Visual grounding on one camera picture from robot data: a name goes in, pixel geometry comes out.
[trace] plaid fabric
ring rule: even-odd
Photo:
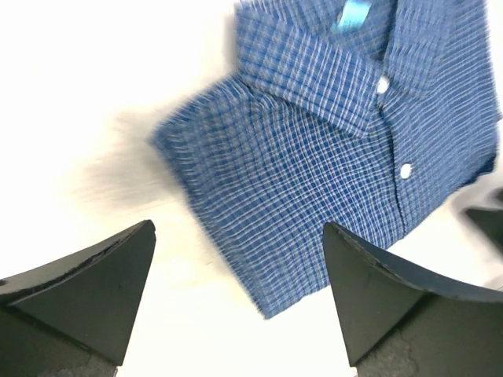
[[[361,28],[333,33],[342,9],[237,6],[238,72],[152,139],[266,318],[328,284],[326,221],[386,248],[493,170],[483,1],[373,0]]]

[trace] shirt collar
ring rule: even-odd
[[[320,38],[334,0],[266,0],[236,8],[237,66],[250,86],[289,101],[354,137],[367,134],[381,75],[423,97],[439,67],[445,0],[398,0],[384,61],[365,58]]]

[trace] folded shirt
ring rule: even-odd
[[[325,222],[386,248],[494,168],[483,0],[371,3],[238,5],[237,73],[152,137],[265,318],[328,284]]]

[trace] shirt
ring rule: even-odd
[[[373,0],[334,32],[343,7],[237,5],[237,72],[152,137],[265,318],[328,285],[325,222],[387,248],[494,168],[483,1]]]

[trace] black plastic part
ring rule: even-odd
[[[0,280],[1,377],[109,377],[123,363],[156,244],[142,221]]]
[[[501,377],[503,293],[388,253],[335,224],[324,249],[359,377]]]
[[[503,252],[503,210],[468,208],[465,213],[490,242]]]

